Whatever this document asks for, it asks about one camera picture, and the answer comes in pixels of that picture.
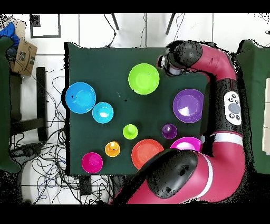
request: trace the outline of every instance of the small purple bowl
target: small purple bowl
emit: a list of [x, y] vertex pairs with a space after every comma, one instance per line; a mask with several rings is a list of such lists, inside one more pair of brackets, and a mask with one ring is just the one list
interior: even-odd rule
[[82, 168], [88, 173], [98, 173], [103, 166], [103, 160], [98, 153], [86, 153], [82, 158]]
[[182, 122], [194, 123], [201, 119], [204, 95], [196, 89], [185, 89], [173, 100], [172, 109]]
[[162, 134], [166, 139], [173, 139], [177, 135], [177, 128], [173, 124], [166, 124], [162, 128]]

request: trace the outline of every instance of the small lime green bowl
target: small lime green bowl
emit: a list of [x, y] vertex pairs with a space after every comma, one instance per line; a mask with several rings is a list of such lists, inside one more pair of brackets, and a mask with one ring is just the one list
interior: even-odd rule
[[123, 135], [126, 139], [132, 140], [137, 137], [138, 129], [133, 124], [126, 125], [123, 129]]
[[140, 95], [147, 95], [155, 91], [159, 84], [158, 70], [150, 64], [138, 64], [129, 73], [129, 86]]

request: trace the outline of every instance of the bowl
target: bowl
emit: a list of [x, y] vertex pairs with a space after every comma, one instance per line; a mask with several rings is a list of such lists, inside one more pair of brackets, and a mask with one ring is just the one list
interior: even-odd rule
[[84, 82], [76, 82], [69, 86], [65, 94], [68, 108], [77, 114], [89, 112], [95, 105], [96, 95], [94, 89]]
[[82, 168], [88, 173], [98, 173], [103, 166], [103, 160], [98, 153], [90, 152], [82, 158]]
[[173, 124], [166, 124], [162, 128], [162, 134], [166, 139], [173, 139], [177, 135], [177, 128]]
[[133, 124], [128, 124], [123, 129], [123, 135], [126, 139], [132, 140], [137, 137], [138, 129]]
[[92, 110], [93, 118], [100, 124], [108, 123], [113, 117], [113, 108], [107, 102], [99, 102]]
[[200, 152], [201, 141], [194, 137], [183, 137], [176, 140], [170, 148], [177, 148], [179, 150], [194, 150]]
[[144, 139], [139, 141], [131, 152], [131, 159], [137, 169], [149, 161], [153, 156], [162, 152], [164, 148], [157, 141]]
[[201, 119], [204, 95], [196, 89], [185, 89], [173, 100], [172, 109], [182, 122], [194, 123]]
[[106, 155], [109, 157], [116, 157], [120, 153], [120, 146], [118, 142], [109, 142], [105, 147]]
[[150, 64], [138, 64], [131, 69], [128, 82], [130, 88], [137, 94], [150, 94], [158, 87], [158, 70]]

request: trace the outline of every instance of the magenta bowl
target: magenta bowl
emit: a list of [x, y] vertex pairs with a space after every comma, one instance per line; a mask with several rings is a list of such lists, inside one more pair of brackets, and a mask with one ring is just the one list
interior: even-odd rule
[[183, 137], [176, 140], [170, 148], [177, 148], [179, 150], [194, 150], [200, 151], [201, 141], [194, 137]]
[[98, 173], [103, 166], [103, 160], [98, 153], [87, 153], [82, 157], [82, 168], [88, 173]]

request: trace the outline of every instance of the table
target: table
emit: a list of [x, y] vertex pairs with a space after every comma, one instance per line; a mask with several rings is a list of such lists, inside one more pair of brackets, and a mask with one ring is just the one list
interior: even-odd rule
[[270, 156], [262, 151], [265, 81], [270, 78], [270, 48], [259, 48], [244, 41], [236, 58], [243, 71], [252, 140], [254, 167], [258, 173], [270, 174]]
[[[205, 76], [195, 73], [169, 78], [158, 69], [160, 83], [153, 93], [143, 96], [129, 87], [130, 70], [140, 63], [156, 67], [157, 58], [164, 54], [165, 48], [86, 49], [67, 43], [65, 49], [65, 56], [69, 57], [69, 71], [66, 71], [69, 82], [66, 82], [65, 88], [75, 82], [86, 82], [96, 92], [96, 103], [108, 102], [114, 109], [113, 119], [107, 124], [94, 121], [91, 111], [86, 114], [70, 112], [69, 120], [67, 111], [67, 123], [70, 124], [67, 167], [70, 168], [70, 175], [89, 175], [81, 167], [81, 159], [88, 152], [99, 153], [103, 158], [103, 168], [97, 174], [133, 175], [137, 169], [132, 163], [131, 151], [138, 141], [151, 138], [169, 148], [180, 137], [199, 137], [201, 122], [185, 124], [178, 120], [173, 114], [172, 102], [176, 94], [186, 88], [204, 93], [207, 84]], [[162, 136], [161, 130], [166, 123], [177, 126], [175, 139], [167, 140]], [[139, 134], [133, 140], [123, 137], [122, 130], [127, 124], [135, 124], [138, 128]], [[105, 154], [104, 148], [110, 141], [120, 144], [121, 151], [117, 157]]]

